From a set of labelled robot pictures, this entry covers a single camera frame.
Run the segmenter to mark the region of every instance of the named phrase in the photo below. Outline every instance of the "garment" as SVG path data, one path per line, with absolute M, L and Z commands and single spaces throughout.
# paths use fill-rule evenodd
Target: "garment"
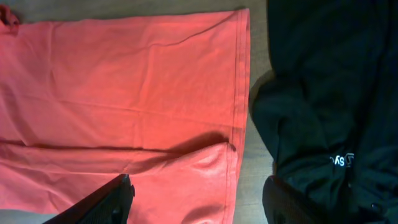
M 127 173 L 131 223 L 231 223 L 249 49 L 247 9 L 3 19 L 0 208 L 59 213 Z
M 332 223 L 398 222 L 398 2 L 269 1 L 275 80 L 252 118 Z

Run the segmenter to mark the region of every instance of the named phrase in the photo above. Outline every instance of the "wooden floor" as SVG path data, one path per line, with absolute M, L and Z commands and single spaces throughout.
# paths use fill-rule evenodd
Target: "wooden floor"
M 23 22 L 77 21 L 130 16 L 189 14 L 250 8 L 251 86 L 271 65 L 267 47 L 266 0 L 0 0 Z M 267 223 L 262 186 L 271 174 L 272 158 L 248 118 L 246 145 L 237 192 L 234 223 Z M 49 216 L 0 210 L 0 223 L 42 223 Z

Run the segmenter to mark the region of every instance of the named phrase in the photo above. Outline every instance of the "white logo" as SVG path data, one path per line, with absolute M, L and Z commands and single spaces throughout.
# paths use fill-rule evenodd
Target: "white logo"
M 336 166 L 351 167 L 351 164 L 353 163 L 353 160 L 354 160 L 354 154 L 349 152 L 344 157 L 336 156 L 335 158 L 330 157 L 330 159 L 331 159 L 331 162 L 334 163 L 334 165 L 336 165 Z

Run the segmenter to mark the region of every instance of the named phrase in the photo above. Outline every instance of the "black object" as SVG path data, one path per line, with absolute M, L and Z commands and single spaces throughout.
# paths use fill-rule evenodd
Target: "black object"
M 44 224 L 125 224 L 134 196 L 129 175 L 121 174 Z
M 252 118 L 276 175 L 331 223 L 398 223 L 398 1 L 267 7 L 275 80 Z
M 328 223 L 313 202 L 275 175 L 264 184 L 262 204 L 269 224 Z

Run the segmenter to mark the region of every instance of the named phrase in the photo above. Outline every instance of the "red fabric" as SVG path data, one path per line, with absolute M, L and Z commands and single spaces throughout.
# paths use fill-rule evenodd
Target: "red fabric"
M 248 108 L 247 9 L 2 21 L 0 208 L 59 213 L 127 173 L 131 223 L 232 222 Z

